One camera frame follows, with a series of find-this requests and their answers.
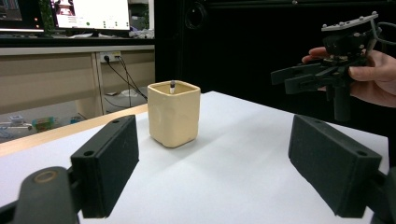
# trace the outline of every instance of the white tabletop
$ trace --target white tabletop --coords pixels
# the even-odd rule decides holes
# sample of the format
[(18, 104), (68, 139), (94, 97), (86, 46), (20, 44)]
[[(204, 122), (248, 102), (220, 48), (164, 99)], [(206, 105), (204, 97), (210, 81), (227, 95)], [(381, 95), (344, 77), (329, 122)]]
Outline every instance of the white tabletop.
[[(201, 98), (198, 137), (165, 148), (136, 116), (139, 159), (112, 214), (81, 223), (370, 223), (336, 217), (288, 157), (293, 114), (218, 92)], [(388, 139), (332, 125), (378, 152), (389, 168)], [(22, 180), (70, 156), (101, 127), (0, 158), (0, 206), (18, 199)]]

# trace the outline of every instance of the monitor screen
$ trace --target monitor screen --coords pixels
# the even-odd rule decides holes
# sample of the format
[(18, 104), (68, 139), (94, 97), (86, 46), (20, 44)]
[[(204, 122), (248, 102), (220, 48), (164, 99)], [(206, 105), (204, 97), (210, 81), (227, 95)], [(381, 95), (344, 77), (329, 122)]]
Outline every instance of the monitor screen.
[(56, 29), (129, 31), (128, 0), (50, 0)]
[(1, 33), (44, 33), (38, 1), (0, 0)]

